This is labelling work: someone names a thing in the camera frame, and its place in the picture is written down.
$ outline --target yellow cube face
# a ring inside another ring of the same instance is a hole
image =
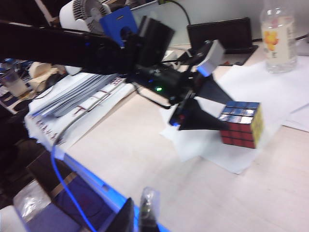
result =
[[[261,109],[261,106],[259,106],[253,118],[252,124],[251,124],[251,130],[252,130],[255,145],[257,145],[260,140],[263,128],[264,128],[264,124],[263,124],[263,118],[262,118],[262,109]]]

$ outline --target fan grille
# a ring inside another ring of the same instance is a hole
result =
[[[99,0],[74,0],[73,2],[73,15],[75,20],[82,19],[85,20],[89,30],[92,33],[103,34],[103,29],[101,24],[96,20],[92,20],[90,23],[87,22],[87,19],[92,17],[91,9],[96,8],[101,16],[108,14],[105,8],[102,6],[102,3]]]

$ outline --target glass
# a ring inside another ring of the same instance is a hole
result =
[[[6,70],[0,76],[0,81],[15,97],[24,98],[29,94],[26,84],[19,78],[13,68]]]

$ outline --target blue cable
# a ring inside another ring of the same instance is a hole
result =
[[[56,152],[56,145],[54,145],[53,148],[52,148],[52,154],[50,156],[50,159],[51,159],[52,166],[53,166],[53,169],[54,169],[54,171],[56,173],[56,176],[57,176],[58,180],[60,181],[60,183],[62,184],[63,188],[65,189],[65,191],[67,192],[67,194],[69,195],[71,200],[73,201],[74,205],[78,209],[79,213],[81,214],[82,218],[84,219],[84,221],[86,222],[86,224],[90,228],[90,230],[92,232],[97,232],[96,229],[91,225],[90,221],[87,219],[87,217],[86,217],[85,213],[83,212],[81,206],[78,204],[78,202],[75,199],[75,197],[73,196],[72,192],[69,190],[68,186],[66,185],[66,183],[62,179],[62,177],[60,175],[60,172],[59,172],[59,170],[57,168],[57,165],[56,165],[55,152]]]

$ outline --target white desk surface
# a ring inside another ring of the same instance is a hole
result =
[[[259,48],[246,66],[261,60]],[[159,221],[173,232],[309,231],[309,133],[281,127],[236,175],[201,157],[180,162],[163,129],[158,106],[132,94],[68,153],[137,205],[145,186],[159,190]]]

